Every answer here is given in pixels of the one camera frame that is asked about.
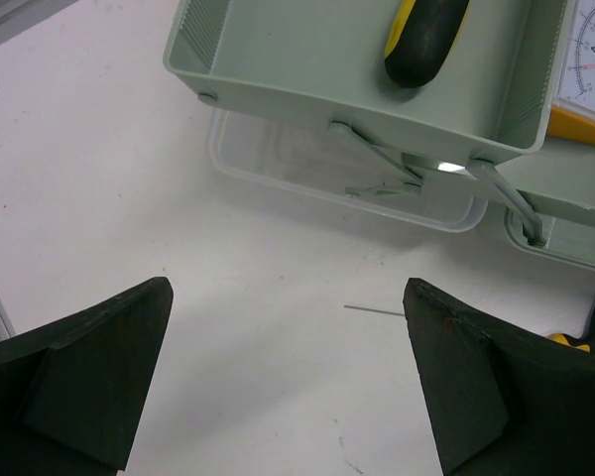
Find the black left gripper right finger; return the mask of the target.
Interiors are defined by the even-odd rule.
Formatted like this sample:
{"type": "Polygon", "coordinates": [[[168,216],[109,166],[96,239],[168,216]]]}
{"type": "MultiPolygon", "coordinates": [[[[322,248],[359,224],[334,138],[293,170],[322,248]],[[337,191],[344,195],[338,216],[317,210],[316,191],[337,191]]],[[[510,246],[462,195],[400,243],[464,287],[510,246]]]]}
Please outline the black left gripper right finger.
{"type": "MultiPolygon", "coordinates": [[[[412,278],[405,292],[414,287],[439,290],[412,278]]],[[[595,475],[595,355],[493,373],[416,367],[444,474],[595,475]]]]}

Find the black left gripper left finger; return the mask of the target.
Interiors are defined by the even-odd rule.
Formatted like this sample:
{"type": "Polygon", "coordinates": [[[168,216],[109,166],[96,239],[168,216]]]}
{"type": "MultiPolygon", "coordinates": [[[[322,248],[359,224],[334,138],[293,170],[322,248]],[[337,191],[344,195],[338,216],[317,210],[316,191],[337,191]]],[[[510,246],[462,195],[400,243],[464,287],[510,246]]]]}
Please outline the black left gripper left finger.
{"type": "Polygon", "coordinates": [[[0,341],[0,475],[126,469],[173,301],[154,277],[0,341]]]}

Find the green toolbox with clear lid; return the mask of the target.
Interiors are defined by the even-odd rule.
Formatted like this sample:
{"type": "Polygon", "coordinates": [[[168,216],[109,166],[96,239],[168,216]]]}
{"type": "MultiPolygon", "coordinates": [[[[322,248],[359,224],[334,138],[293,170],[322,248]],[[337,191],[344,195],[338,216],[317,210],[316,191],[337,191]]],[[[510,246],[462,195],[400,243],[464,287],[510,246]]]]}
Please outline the green toolbox with clear lid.
{"type": "Polygon", "coordinates": [[[412,219],[414,201],[493,201],[492,231],[595,271],[595,147],[547,138],[566,1],[476,1],[455,54],[418,91],[378,62],[392,1],[183,1],[166,69],[212,108],[335,145],[232,171],[412,219]]]}

